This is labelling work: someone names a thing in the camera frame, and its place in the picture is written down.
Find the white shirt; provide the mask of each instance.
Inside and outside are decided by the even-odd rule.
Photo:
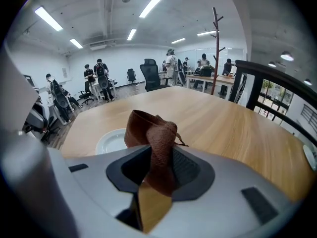
[[[204,59],[201,59],[200,60],[200,66],[206,66],[207,65],[207,59],[206,60],[204,60]]]
[[[170,55],[166,59],[166,69],[178,71],[176,55]]]
[[[46,91],[49,94],[49,98],[52,98],[52,100],[55,100],[55,96],[51,93],[51,82],[47,81],[46,82]]]

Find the computer monitor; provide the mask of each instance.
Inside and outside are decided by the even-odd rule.
[[[29,76],[29,75],[23,75],[25,77],[25,79],[30,83],[30,85],[32,87],[35,87],[35,84],[34,84],[34,81],[33,81],[33,78],[32,76]]]

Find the ceiling light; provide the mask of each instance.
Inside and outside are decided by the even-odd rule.
[[[40,16],[47,24],[49,24],[56,31],[60,31],[63,28],[44,10],[43,7],[40,7],[34,11],[38,16]]]
[[[161,0],[151,0],[149,4],[145,7],[145,9],[142,11],[140,18],[145,18],[149,12],[157,5]]]
[[[294,61],[294,58],[292,57],[291,53],[289,53],[288,51],[284,51],[284,52],[281,54],[281,57],[282,57],[284,60],[287,60],[287,61]]]
[[[133,38],[133,35],[135,34],[135,32],[137,31],[137,29],[132,29],[130,34],[129,34],[129,37],[128,37],[128,41],[131,41],[132,38]]]
[[[304,83],[307,85],[313,85],[309,79],[305,79]]]
[[[75,39],[71,39],[69,40],[72,44],[74,44],[77,48],[82,49],[83,46],[81,46],[78,41],[76,41]]]
[[[202,35],[206,35],[206,34],[214,34],[215,32],[216,32],[216,30],[210,31],[210,32],[205,32],[205,33],[200,33],[200,34],[197,34],[197,36],[202,36]]]
[[[273,68],[276,67],[276,65],[275,65],[275,63],[274,63],[273,61],[270,61],[270,62],[268,63],[268,66],[271,66],[271,67],[273,67]]]
[[[173,41],[172,44],[175,44],[175,43],[181,42],[181,41],[185,41],[185,40],[186,40],[185,38],[182,38],[182,39],[179,39],[179,40],[177,40],[177,41]]]

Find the black shirt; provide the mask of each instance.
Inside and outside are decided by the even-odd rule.
[[[108,67],[105,63],[102,63],[101,67],[108,71]],[[97,65],[94,66],[94,72],[96,72],[96,70],[97,70]]]
[[[187,62],[185,61],[185,62],[183,62],[183,68],[184,68],[184,72],[187,72],[187,67],[185,67],[185,65],[187,66]]]
[[[225,74],[229,75],[229,74],[230,74],[230,72],[231,72],[231,67],[232,67],[232,65],[231,65],[231,64],[227,64],[227,63],[225,63],[225,64],[224,64],[224,66],[223,66],[223,72],[222,72],[222,75],[225,75]]]
[[[68,92],[65,89],[63,89],[63,95],[65,95],[65,96],[68,95]]]
[[[88,69],[84,71],[84,77],[87,77],[89,75],[94,75],[94,72],[92,69]],[[88,78],[89,82],[95,82],[96,80],[94,79],[94,77],[89,77]]]

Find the ceiling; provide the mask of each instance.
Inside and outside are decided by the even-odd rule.
[[[220,36],[238,39],[245,46],[244,32],[232,0],[162,0],[146,18],[139,15],[150,0],[28,0],[16,17],[7,36],[9,44],[27,39],[61,54],[78,49],[70,43],[75,38],[83,46],[107,40],[116,45],[147,44],[181,47],[212,39],[197,33],[214,30],[212,7],[219,16]],[[34,13],[45,10],[63,27],[56,32]],[[132,28],[137,32],[132,41],[127,37]],[[180,38],[186,41],[172,45]]]
[[[309,78],[317,90],[317,46],[300,11],[291,0],[247,0],[252,29],[251,61],[285,65],[276,69],[304,81]],[[289,51],[294,61],[280,58]]]

